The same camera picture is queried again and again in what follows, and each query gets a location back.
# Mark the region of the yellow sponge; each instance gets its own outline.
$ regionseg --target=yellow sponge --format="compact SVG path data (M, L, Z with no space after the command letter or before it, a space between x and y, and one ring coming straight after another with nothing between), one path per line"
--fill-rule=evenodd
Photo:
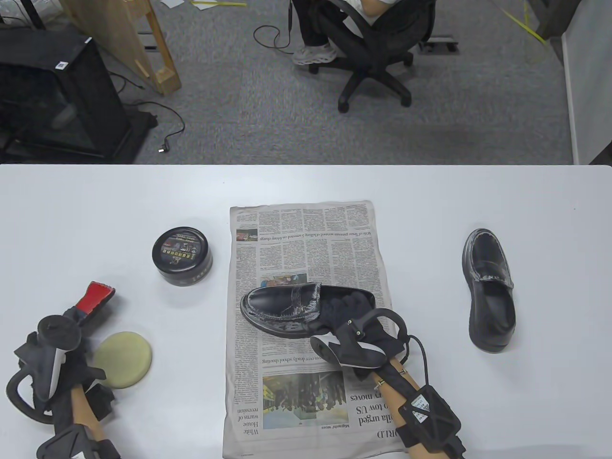
M94 352L93 366L106 373L102 384L125 389L144 378L151 367L153 351L142 336L121 332L109 336Z

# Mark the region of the white sneaker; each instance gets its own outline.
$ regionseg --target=white sneaker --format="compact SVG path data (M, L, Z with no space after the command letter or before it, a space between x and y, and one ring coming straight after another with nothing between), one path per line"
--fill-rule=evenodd
M295 65L325 64L337 56L336 50L327 43L321 47L303 47L293 53L291 60Z

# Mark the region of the office chair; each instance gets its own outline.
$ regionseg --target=office chair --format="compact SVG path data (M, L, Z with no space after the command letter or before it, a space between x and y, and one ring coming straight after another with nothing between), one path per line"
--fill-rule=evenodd
M348 14L363 38L353 34L344 24L332 20L327 9L330 5L325 5L327 2ZM316 75L320 67L330 67L353 72L338 99L339 112L348 111L349 98L366 78L373 78L397 93L403 106L412 104L410 91L386 69L397 62L403 62L407 67L412 65L414 55L408 50L430 38L436 17L436 0L399 0L371 26L344 0L315 2L310 15L315 29L327 35L347 57L327 64L310 64L308 71Z

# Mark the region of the shoe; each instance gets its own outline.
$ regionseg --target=shoe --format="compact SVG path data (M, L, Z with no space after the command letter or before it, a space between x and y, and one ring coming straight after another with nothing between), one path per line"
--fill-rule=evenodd
M501 352L517 324L510 269L501 244L488 229L469 235L463 249L463 275L472 293L469 337L480 349Z
M336 287L320 283L259 287L242 297L242 316L266 333L281 338L308 338L330 330L319 319L321 305L361 292L372 308L371 292L359 288Z
M295 65L326 64L338 57L336 50L327 43L321 47L303 47L291 56Z

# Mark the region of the wooden frame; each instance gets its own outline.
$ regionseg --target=wooden frame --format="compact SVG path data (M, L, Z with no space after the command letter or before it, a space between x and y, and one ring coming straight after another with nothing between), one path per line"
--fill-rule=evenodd
M72 23L90 35L163 95L181 87L181 80L149 0L59 0ZM140 39L136 22L146 18L163 67L156 70Z

